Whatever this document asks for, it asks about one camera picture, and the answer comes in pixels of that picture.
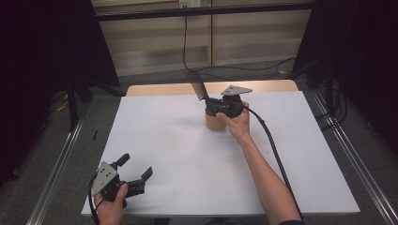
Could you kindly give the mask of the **person's right hand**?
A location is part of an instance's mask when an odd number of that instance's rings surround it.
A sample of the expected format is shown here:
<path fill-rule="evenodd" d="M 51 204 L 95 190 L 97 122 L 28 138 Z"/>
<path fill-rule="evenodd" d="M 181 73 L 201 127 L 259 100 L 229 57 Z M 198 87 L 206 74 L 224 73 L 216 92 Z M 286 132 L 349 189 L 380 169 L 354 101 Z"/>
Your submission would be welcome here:
<path fill-rule="evenodd" d="M 250 115 L 247 110 L 249 104 L 243 103 L 242 113 L 235 118 L 230 118 L 222 112 L 217 112 L 216 117 L 221 119 L 229 128 L 231 135 L 238 143 L 244 143 L 249 140 L 250 135 Z"/>

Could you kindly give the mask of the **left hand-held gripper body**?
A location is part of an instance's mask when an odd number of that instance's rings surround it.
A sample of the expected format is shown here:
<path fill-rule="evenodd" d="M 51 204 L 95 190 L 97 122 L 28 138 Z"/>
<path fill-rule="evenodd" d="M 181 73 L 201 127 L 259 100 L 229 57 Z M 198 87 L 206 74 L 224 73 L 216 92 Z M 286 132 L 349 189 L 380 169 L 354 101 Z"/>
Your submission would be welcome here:
<path fill-rule="evenodd" d="M 91 191 L 93 197 L 100 193 L 105 200 L 113 202 L 123 184 L 128 185 L 127 198 L 145 193 L 146 182 L 141 177 L 129 182 L 122 181 L 117 170 L 118 168 L 115 167 L 115 162 L 111 164 L 106 161 L 101 162 Z"/>

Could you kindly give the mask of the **aluminium floor rail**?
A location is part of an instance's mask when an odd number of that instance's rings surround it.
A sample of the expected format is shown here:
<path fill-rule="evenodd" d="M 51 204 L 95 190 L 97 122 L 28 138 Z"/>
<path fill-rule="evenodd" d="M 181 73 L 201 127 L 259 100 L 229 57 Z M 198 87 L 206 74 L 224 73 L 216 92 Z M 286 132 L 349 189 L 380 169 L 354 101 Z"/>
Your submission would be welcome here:
<path fill-rule="evenodd" d="M 335 118 L 327 113 L 326 101 L 320 93 L 312 93 L 314 101 L 316 102 L 319 110 L 325 114 L 330 128 L 343 148 L 351 166 L 356 171 L 359 179 L 366 188 L 370 198 L 372 199 L 375 207 L 383 217 L 387 225 L 398 225 L 398 213 L 395 211 L 393 205 L 390 203 L 387 195 L 382 190 L 381 186 L 376 182 L 370 171 L 366 167 L 363 160 L 360 158 L 356 148 L 348 139 L 341 125 Z"/>
<path fill-rule="evenodd" d="M 89 107 L 90 103 L 84 103 L 80 110 L 69 108 L 71 128 L 26 225 L 42 225 L 68 163 L 70 153 L 79 137 Z"/>

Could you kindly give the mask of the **black metal stand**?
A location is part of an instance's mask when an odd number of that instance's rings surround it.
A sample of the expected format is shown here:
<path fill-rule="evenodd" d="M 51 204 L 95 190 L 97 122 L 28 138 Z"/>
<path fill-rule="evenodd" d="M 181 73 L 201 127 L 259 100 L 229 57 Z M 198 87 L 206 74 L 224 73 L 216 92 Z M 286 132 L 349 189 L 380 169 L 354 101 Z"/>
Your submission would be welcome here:
<path fill-rule="evenodd" d="M 93 98 L 93 94 L 89 90 L 88 78 L 83 75 L 70 76 L 68 79 L 67 94 L 70 116 L 69 130 L 73 131 L 79 122 L 76 96 L 83 102 L 90 101 Z"/>

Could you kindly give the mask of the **white wall outlet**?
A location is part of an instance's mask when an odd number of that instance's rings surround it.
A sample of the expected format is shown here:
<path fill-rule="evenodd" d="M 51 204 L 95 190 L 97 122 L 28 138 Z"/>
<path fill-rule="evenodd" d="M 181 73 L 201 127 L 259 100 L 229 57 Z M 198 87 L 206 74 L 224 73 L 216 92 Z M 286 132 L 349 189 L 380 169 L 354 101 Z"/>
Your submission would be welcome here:
<path fill-rule="evenodd" d="M 201 6 L 201 0 L 178 0 L 181 8 L 199 8 Z"/>

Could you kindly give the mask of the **person's left hand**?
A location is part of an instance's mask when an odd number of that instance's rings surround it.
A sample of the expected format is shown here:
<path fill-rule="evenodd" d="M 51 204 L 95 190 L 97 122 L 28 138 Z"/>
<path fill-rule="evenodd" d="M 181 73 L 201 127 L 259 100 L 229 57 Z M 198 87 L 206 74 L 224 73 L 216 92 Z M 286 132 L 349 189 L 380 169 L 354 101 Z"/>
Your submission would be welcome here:
<path fill-rule="evenodd" d="M 124 216 L 123 201 L 128 192 L 128 185 L 123 184 L 113 202 L 107 202 L 99 193 L 94 198 L 97 208 L 99 225 L 121 225 Z"/>

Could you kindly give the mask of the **wooden table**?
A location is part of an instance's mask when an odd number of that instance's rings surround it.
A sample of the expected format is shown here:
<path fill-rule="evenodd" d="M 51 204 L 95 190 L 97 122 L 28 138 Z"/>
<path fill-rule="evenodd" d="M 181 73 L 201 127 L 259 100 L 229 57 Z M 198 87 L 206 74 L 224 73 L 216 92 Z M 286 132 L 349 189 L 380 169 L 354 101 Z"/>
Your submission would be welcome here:
<path fill-rule="evenodd" d="M 291 92 L 299 90 L 296 83 L 291 80 L 205 83 L 207 92 L 209 94 L 220 94 L 229 85 L 251 88 L 254 93 Z M 180 96 L 193 94 L 194 90 L 190 83 L 167 83 L 132 85 L 128 88 L 126 96 Z"/>

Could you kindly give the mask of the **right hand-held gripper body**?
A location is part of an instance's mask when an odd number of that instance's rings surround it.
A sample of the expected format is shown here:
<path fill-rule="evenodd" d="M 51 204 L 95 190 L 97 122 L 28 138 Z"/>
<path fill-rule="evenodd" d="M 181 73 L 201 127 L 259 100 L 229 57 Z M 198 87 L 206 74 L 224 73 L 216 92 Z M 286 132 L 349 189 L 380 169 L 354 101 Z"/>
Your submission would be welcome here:
<path fill-rule="evenodd" d="M 222 91 L 221 103 L 218 105 L 218 112 L 224 113 L 229 118 L 239 116 L 243 111 L 241 94 L 251 93 L 251 88 L 229 85 Z"/>

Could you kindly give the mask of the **black curtain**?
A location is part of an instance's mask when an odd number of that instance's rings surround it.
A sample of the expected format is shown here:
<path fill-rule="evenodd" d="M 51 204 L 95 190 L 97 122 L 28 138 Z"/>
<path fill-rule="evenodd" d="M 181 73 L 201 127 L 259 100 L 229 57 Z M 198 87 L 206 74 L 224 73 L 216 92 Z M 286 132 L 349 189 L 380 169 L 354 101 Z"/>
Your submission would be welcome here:
<path fill-rule="evenodd" d="M 71 84 L 118 86 L 92 0 L 0 0 L 0 187 Z"/>
<path fill-rule="evenodd" d="M 398 0 L 314 0 L 294 70 L 331 71 L 398 156 Z"/>

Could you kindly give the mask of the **white table cover sheet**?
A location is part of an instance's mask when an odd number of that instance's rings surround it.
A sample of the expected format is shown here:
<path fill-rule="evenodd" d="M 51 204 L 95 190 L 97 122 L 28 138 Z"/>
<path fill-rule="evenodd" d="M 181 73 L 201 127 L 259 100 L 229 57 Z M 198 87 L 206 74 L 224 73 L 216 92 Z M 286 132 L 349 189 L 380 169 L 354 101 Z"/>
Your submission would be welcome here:
<path fill-rule="evenodd" d="M 302 92 L 243 95 L 254 114 L 251 134 L 269 165 L 288 177 L 304 214 L 350 214 L 359 207 Z M 245 157 L 226 130 L 205 123 L 194 95 L 122 98 L 102 160 L 121 179 L 153 170 L 145 194 L 128 200 L 130 215 L 257 216 L 264 210 Z"/>

